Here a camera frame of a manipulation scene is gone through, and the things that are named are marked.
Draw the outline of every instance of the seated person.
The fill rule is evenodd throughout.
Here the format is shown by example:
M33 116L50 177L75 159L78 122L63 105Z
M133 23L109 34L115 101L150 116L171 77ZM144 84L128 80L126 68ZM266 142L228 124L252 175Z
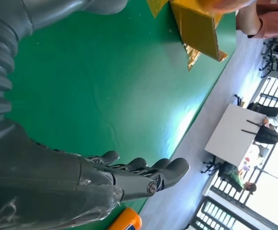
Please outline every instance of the seated person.
M243 183L242 174L245 172L243 168L238 170L237 167L226 162L224 168L223 173L226 175L229 175L231 179L236 181L237 184L241 186L242 189L249 191L251 195L253 195L253 192L256 191L256 184L251 182Z
M262 122L263 125L269 127L270 129L276 129L275 127L278 126L278 115L276 116L270 116L270 117L266 117Z

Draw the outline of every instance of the pink shirt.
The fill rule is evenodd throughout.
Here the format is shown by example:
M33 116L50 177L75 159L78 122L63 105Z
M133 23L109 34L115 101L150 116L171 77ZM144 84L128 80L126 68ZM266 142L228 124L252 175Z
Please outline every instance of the pink shirt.
M258 0L257 11L261 28L253 38L278 37L278 0ZM236 24L239 29L238 16Z

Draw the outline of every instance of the gray floor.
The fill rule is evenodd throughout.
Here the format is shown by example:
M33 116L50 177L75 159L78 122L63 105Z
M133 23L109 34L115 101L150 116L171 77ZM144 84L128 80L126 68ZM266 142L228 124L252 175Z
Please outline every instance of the gray floor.
M237 32L237 48L174 158L186 158L191 166L178 185L149 199L141 212L142 230L185 229L201 199L208 176L201 174L208 157L204 147L234 94L249 101L261 82L262 40L248 39Z

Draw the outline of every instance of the gold foil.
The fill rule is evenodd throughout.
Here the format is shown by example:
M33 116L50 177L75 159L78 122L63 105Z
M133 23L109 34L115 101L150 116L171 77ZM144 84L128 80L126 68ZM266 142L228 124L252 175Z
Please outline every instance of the gold foil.
M201 52L199 52L199 51L198 51L196 49L193 49L193 47L189 46L187 44L184 44L184 47L186 49L186 52L189 56L188 71L190 71L191 68L194 65L194 63L196 63L196 60L199 59L199 57L200 56Z

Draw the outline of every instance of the screw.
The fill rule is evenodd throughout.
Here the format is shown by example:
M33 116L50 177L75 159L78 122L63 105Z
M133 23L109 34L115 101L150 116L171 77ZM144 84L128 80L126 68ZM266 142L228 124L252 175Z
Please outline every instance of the screw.
M148 186L147 186L147 193L149 193L149 195L153 195L154 193L156 193L156 192L156 185L155 184L155 183L153 183L153 182L151 182L150 184L149 184Z

